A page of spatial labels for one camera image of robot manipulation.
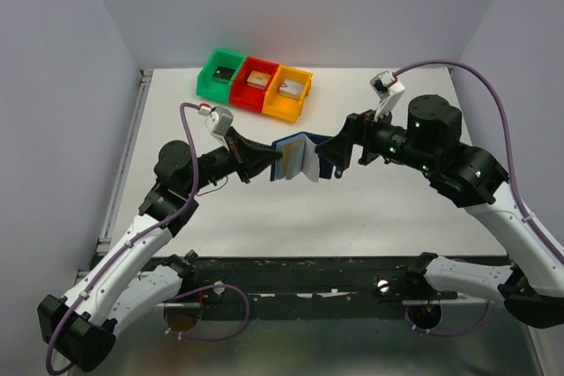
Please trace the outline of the blue card holder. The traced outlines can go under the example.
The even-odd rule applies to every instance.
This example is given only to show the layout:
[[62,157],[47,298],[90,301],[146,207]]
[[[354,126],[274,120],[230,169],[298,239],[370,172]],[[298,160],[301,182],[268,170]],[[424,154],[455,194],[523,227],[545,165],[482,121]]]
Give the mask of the blue card holder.
[[328,136],[301,131],[275,140],[271,147],[282,153],[270,170],[270,182],[291,180],[303,174],[311,182],[340,179],[343,170],[336,168],[327,159],[320,157],[315,148],[330,138]]

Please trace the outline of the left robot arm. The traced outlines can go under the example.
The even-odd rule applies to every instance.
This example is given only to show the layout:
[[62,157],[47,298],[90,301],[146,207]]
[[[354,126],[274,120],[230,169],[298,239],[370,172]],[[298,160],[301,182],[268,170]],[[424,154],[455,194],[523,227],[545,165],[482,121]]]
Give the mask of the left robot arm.
[[189,299],[194,268],[173,255],[150,276],[137,274],[189,222],[198,191],[232,173],[248,183],[281,158],[275,148],[250,141],[233,128],[226,145],[197,156],[192,140],[174,140],[159,152],[156,182],[119,241],[74,287],[38,306],[48,354],[59,353],[82,372],[98,367],[115,341],[158,303]]

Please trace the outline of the gold credit card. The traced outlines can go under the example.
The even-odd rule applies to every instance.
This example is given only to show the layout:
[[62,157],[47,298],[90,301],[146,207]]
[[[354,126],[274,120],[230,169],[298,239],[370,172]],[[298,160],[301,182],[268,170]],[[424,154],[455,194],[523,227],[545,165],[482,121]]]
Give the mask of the gold credit card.
[[302,140],[293,141],[283,147],[283,175],[287,176],[292,172],[299,172],[302,167],[304,142]]

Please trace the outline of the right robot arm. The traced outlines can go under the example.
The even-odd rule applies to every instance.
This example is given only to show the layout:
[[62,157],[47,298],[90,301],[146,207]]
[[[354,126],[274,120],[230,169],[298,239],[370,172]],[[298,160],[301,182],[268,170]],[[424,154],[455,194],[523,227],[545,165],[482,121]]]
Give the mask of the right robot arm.
[[536,237],[531,217],[519,209],[503,165],[488,151],[464,144],[462,113],[438,95],[421,95],[408,105],[407,126],[375,112],[349,114],[342,129],[315,151],[340,170],[349,167],[353,147],[360,164],[377,158],[422,172],[439,195],[476,218],[503,246],[512,261],[486,266],[423,253],[407,270],[406,290],[423,299],[451,291],[502,305],[533,328],[563,322],[562,247]]

